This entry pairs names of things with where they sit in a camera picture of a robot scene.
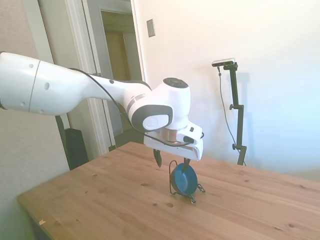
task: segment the gray band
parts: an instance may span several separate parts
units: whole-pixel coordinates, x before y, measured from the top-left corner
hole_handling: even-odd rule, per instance
[[[129,104],[128,104],[128,107],[126,108],[126,113],[129,114],[129,111],[130,111],[130,108],[132,107],[132,105],[133,105],[136,101],[138,101],[139,99],[143,99],[144,97],[145,97],[145,94],[143,93],[143,94],[140,94],[140,95],[132,98],[131,101],[130,101]]]
[[[160,127],[160,128],[164,128],[172,123],[173,114],[174,114],[173,109],[170,106],[145,105],[145,106],[139,107],[133,113],[131,118],[131,123],[132,123],[132,126],[140,132],[143,132],[143,133],[152,132],[157,129],[148,130],[144,128],[143,122],[147,117],[156,116],[156,115],[168,115],[169,117],[168,124]]]

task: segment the door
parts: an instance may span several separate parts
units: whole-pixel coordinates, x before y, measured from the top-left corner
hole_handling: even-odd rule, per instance
[[[95,62],[99,64],[101,76],[121,81],[142,81],[130,1],[82,0],[82,4],[87,24],[91,23],[91,34],[95,42],[92,48],[96,49]],[[143,136],[132,128],[118,107],[111,101],[104,102],[107,106],[105,111],[110,116],[115,145],[119,147],[128,142],[143,143]]]

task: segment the wood grain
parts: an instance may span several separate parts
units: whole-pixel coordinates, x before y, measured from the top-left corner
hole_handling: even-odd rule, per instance
[[[196,204],[169,192],[181,157],[128,143],[18,199],[56,240],[319,240],[320,184],[203,158]]]

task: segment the door frame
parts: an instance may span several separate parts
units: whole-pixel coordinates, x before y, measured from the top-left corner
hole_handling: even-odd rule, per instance
[[[76,54],[79,59],[80,68],[90,74],[100,74],[100,63],[96,48],[96,41],[91,25],[91,18],[89,14],[88,0],[65,0],[65,5],[70,21],[70,27],[76,48]],[[135,28],[135,36],[138,48],[138,56],[141,68],[142,80],[146,81],[145,64],[143,61],[141,41],[139,36],[139,29],[137,24],[137,16],[134,6],[134,0],[131,0],[131,11],[119,12],[110,7],[106,2],[99,5],[99,17],[103,27],[103,19],[101,11],[119,12],[132,14]],[[104,41],[107,45],[106,35],[104,34]],[[104,155],[109,152],[109,147],[114,146],[115,136],[111,125],[110,112],[106,100],[89,98],[88,107],[94,127],[95,138],[99,155]]]

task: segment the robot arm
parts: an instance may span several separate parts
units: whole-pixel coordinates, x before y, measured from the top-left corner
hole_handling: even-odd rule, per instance
[[[141,81],[91,77],[99,84],[79,71],[2,52],[0,107],[61,115],[70,112],[83,99],[114,99],[124,107],[132,126],[145,133],[145,145],[187,159],[201,159],[202,128],[188,119],[191,97],[184,81],[166,78],[151,90]]]

